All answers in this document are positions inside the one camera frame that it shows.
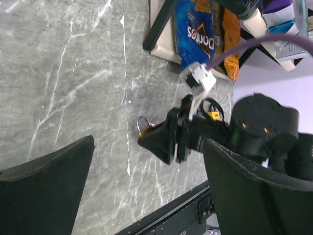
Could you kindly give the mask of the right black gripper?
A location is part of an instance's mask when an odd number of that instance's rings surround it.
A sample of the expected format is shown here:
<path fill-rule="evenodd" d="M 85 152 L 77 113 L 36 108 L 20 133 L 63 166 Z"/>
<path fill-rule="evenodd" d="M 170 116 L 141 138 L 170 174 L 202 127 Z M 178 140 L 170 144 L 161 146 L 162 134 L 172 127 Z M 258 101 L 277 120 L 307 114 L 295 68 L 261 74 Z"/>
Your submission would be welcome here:
<path fill-rule="evenodd" d="M 185 96 L 178 109 L 169 111 L 166 122 L 157 124 L 144 137 L 138 137 L 138 145 L 167 165 L 170 165 L 174 158 L 179 163 L 186 161 L 192 150 L 202 153 L 206 139 L 212 139 L 227 147 L 230 137 L 229 125 L 225 120 L 213 120 L 207 114 L 210 104 L 219 105 L 219 103 L 212 98 L 206 98 L 190 121 L 187 115 L 192 99 L 191 95 Z"/>

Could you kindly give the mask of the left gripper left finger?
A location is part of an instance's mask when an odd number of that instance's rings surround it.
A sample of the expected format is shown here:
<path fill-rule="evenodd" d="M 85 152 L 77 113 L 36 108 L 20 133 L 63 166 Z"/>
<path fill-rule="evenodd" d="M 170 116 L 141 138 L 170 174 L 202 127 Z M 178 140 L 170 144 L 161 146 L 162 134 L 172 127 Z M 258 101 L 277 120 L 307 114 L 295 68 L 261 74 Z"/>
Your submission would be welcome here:
<path fill-rule="evenodd" d="M 0 172 L 2 235 L 69 235 L 95 150 L 85 136 Z"/>

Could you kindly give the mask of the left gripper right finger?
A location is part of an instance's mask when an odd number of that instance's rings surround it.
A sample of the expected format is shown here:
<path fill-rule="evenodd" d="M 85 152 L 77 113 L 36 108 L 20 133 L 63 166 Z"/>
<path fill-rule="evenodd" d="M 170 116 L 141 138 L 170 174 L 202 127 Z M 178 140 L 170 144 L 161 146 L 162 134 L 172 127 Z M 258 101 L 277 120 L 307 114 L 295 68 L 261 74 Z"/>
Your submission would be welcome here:
<path fill-rule="evenodd" d="M 311 235 L 313 184 L 256 164 L 213 140 L 205 169 L 223 235 Z"/>

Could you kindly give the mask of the small brass padlock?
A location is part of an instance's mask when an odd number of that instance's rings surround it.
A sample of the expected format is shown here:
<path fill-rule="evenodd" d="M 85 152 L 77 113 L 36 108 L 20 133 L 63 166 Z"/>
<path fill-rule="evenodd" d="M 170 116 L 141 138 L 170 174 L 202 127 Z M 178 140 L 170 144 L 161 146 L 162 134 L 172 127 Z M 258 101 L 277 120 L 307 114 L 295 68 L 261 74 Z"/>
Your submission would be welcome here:
<path fill-rule="evenodd" d="M 144 120 L 146 124 L 140 125 L 141 120 Z M 136 121 L 136 126 L 138 129 L 138 137 L 141 138 L 150 133 L 151 130 L 155 127 L 155 124 L 148 121 L 148 119 L 145 116 L 139 116 Z"/>

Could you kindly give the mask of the blue Doritos bag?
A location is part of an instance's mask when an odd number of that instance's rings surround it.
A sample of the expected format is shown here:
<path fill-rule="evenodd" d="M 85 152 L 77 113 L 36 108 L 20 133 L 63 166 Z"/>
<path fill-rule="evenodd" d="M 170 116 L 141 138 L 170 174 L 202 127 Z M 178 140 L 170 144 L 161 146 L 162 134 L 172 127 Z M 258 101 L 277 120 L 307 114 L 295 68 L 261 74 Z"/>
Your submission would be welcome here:
<path fill-rule="evenodd" d="M 209 63 L 215 54 L 210 0 L 179 0 L 174 10 L 175 41 L 180 67 Z"/>

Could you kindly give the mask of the beige three tier shelf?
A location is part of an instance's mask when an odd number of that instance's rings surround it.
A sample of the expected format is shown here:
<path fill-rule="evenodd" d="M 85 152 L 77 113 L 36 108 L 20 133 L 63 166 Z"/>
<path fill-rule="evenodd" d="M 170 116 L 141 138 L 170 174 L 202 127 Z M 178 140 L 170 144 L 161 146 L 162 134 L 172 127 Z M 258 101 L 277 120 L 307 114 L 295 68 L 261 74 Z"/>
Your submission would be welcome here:
<path fill-rule="evenodd" d="M 143 42 L 149 52 L 185 69 L 210 63 L 239 44 L 240 39 L 289 32 L 294 16 L 283 11 L 301 7 L 302 0 L 166 0 Z"/>

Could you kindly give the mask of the yellow padlock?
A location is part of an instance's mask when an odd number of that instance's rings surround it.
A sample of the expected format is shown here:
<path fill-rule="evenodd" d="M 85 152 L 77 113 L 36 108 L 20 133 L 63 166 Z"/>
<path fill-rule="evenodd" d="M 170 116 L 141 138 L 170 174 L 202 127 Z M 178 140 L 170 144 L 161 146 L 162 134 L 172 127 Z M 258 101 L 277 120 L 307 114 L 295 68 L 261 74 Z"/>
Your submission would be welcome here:
<path fill-rule="evenodd" d="M 208 106 L 207 114 L 213 119 L 217 121 L 223 121 L 224 120 L 224 111 L 221 108 L 220 105 L 213 105 L 210 104 Z"/>

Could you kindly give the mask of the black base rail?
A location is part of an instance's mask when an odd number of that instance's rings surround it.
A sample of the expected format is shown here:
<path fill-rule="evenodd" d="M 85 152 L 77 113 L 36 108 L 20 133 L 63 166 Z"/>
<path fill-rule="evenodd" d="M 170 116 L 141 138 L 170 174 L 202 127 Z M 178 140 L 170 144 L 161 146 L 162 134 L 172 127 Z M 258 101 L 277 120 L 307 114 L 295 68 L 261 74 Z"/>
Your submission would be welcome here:
<path fill-rule="evenodd" d="M 211 191 L 204 182 L 117 235 L 219 235 Z"/>

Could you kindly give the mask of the brown snack bag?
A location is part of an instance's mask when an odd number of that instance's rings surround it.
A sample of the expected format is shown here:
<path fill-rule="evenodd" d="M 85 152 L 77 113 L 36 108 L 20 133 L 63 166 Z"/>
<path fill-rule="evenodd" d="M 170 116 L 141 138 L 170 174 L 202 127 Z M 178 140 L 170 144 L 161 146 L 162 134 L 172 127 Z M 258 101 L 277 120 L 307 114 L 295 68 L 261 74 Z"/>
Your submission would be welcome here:
<path fill-rule="evenodd" d="M 224 8 L 215 0 L 211 2 L 215 54 L 213 60 L 216 60 L 224 51 L 224 30 L 222 26 Z"/>

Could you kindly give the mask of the yellow honey dijon bag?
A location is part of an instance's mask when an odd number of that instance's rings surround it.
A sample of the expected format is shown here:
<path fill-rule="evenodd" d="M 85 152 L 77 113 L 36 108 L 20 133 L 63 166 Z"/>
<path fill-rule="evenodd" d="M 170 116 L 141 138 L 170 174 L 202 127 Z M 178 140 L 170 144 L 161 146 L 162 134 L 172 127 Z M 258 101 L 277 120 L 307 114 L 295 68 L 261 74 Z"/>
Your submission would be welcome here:
<path fill-rule="evenodd" d="M 240 43 L 241 38 L 241 25 L 239 18 L 224 8 L 224 15 L 222 21 L 222 27 L 224 30 L 224 52 L 227 52 L 231 48 L 237 46 Z M 224 67 L 227 75 L 230 77 L 233 83 L 237 81 L 239 74 L 239 52 L 236 52 L 224 59 Z"/>

